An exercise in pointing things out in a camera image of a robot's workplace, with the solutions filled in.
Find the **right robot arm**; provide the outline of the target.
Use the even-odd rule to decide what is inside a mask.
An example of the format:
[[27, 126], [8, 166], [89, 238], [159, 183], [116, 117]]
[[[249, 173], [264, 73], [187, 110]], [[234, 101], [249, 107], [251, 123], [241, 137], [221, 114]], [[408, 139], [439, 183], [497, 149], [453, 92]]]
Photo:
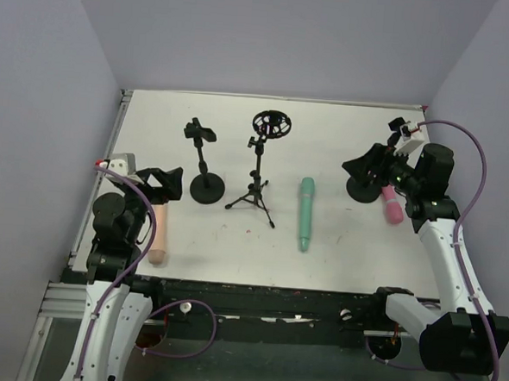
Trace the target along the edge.
[[462, 238], [460, 213], [446, 196], [454, 168], [449, 148], [429, 143], [415, 166], [394, 147], [374, 144], [342, 163], [348, 194], [361, 201], [373, 187], [391, 185], [405, 197], [405, 212], [428, 254], [440, 309], [425, 307], [412, 293], [384, 289], [384, 311], [418, 342], [424, 368], [432, 372], [497, 377], [509, 342], [509, 318], [499, 316], [482, 293]]

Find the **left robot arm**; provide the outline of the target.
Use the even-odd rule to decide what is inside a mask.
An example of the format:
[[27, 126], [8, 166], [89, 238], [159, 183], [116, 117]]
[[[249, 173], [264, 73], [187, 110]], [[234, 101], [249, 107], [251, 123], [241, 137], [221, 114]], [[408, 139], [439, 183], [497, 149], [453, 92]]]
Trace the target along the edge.
[[120, 381], [139, 316], [153, 308], [150, 297], [131, 290], [136, 267], [148, 253], [163, 257], [156, 239], [165, 233], [157, 213], [183, 195], [183, 170], [136, 171], [121, 159], [95, 165], [116, 188], [92, 207], [95, 232], [88, 255], [83, 318], [60, 381]]

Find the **beige microphone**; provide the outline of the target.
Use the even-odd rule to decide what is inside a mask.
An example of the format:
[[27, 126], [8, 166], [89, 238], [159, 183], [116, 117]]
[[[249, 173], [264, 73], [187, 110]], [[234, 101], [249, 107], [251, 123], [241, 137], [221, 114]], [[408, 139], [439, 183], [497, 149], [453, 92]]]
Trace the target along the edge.
[[148, 251], [148, 261], [152, 265], [161, 265], [166, 259], [167, 251], [167, 207], [156, 204], [154, 206], [156, 233], [152, 246]]

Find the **black tripod shock-mount stand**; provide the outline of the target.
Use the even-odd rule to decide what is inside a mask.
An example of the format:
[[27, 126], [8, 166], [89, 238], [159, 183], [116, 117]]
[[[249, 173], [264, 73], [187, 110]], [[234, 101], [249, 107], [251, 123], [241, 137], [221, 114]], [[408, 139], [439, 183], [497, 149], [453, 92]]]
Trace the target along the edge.
[[267, 216], [270, 228], [275, 228], [275, 223], [270, 216], [270, 210], [267, 208], [263, 200], [263, 190], [269, 184], [268, 180], [263, 180], [261, 176], [261, 159], [265, 153], [265, 145], [267, 141], [278, 140], [289, 134], [292, 128], [291, 118], [284, 112], [276, 109], [263, 110], [256, 114], [252, 121], [253, 131], [256, 137], [250, 137], [248, 148], [253, 148], [256, 161], [255, 169], [249, 173], [252, 183], [248, 185], [248, 192], [238, 197], [234, 202], [227, 203], [225, 209], [232, 209], [240, 202], [248, 203], [256, 208], [261, 209]]

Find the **black round-base clip stand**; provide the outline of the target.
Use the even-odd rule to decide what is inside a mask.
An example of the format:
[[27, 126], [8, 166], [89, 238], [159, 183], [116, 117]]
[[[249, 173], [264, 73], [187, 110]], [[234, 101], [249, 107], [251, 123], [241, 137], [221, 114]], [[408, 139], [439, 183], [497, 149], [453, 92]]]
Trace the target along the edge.
[[199, 174], [190, 183], [190, 194], [197, 203], [210, 205], [218, 202], [225, 193], [225, 185], [222, 178], [208, 170], [208, 164], [204, 159], [204, 142], [214, 143], [217, 141], [216, 133], [207, 127], [203, 127], [197, 117], [192, 118], [184, 128], [186, 139], [192, 139], [193, 146], [198, 151]]

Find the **green toy microphone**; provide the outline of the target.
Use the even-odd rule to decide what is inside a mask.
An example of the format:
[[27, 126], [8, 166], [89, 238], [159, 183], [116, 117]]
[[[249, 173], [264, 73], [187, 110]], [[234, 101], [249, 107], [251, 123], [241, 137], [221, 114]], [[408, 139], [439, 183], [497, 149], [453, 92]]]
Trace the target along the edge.
[[299, 227], [298, 227], [298, 247], [300, 252], [306, 253], [311, 242], [313, 200], [315, 195], [315, 180], [313, 178], [303, 178], [300, 185], [299, 199]]

